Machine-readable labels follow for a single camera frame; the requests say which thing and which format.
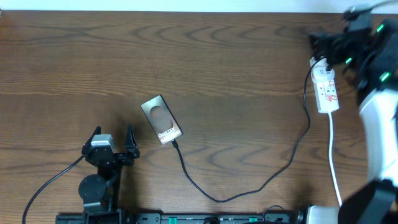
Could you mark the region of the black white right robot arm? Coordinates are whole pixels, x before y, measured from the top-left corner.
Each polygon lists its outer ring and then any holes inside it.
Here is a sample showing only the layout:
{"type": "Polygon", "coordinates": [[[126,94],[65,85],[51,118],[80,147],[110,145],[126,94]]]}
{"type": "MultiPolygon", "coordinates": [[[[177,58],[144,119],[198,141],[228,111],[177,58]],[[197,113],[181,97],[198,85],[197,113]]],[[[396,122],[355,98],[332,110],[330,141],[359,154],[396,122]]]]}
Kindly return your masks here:
{"type": "Polygon", "coordinates": [[[332,67],[345,63],[355,72],[368,154],[368,182],[338,207],[312,205],[303,223],[397,223],[397,19],[385,19],[372,31],[368,19],[357,17],[340,34],[312,33],[310,60],[320,113],[337,109],[332,67]]]}

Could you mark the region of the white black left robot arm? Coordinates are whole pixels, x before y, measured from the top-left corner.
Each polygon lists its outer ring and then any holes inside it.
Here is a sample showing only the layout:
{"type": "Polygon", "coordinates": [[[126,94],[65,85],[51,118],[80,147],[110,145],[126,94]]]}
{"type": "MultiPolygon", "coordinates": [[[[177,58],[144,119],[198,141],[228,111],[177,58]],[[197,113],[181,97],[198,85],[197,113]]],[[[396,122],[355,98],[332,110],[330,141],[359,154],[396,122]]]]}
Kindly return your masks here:
{"type": "Polygon", "coordinates": [[[97,168],[97,173],[86,176],[78,188],[83,199],[83,223],[135,222],[127,209],[118,207],[122,169],[133,166],[140,156],[132,125],[128,126],[124,147],[125,152],[115,152],[112,135],[102,134],[99,126],[83,145],[82,156],[97,168]]]}

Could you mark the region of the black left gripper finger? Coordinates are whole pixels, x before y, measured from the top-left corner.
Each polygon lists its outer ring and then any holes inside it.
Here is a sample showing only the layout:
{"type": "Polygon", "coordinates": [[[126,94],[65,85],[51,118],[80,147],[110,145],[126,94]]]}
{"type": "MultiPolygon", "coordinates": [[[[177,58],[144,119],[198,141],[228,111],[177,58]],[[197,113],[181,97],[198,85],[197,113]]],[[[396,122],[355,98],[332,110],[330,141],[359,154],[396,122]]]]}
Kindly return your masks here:
{"type": "Polygon", "coordinates": [[[127,150],[127,153],[133,158],[133,159],[138,159],[140,156],[140,151],[137,146],[135,137],[134,137],[134,131],[133,127],[131,124],[128,125],[127,128],[127,134],[126,134],[126,140],[124,143],[124,147],[127,150]]]}
{"type": "Polygon", "coordinates": [[[101,127],[100,126],[96,127],[96,129],[94,130],[93,134],[89,137],[87,142],[83,145],[83,149],[87,149],[87,148],[89,148],[91,146],[92,139],[97,134],[101,134],[101,127]]]}

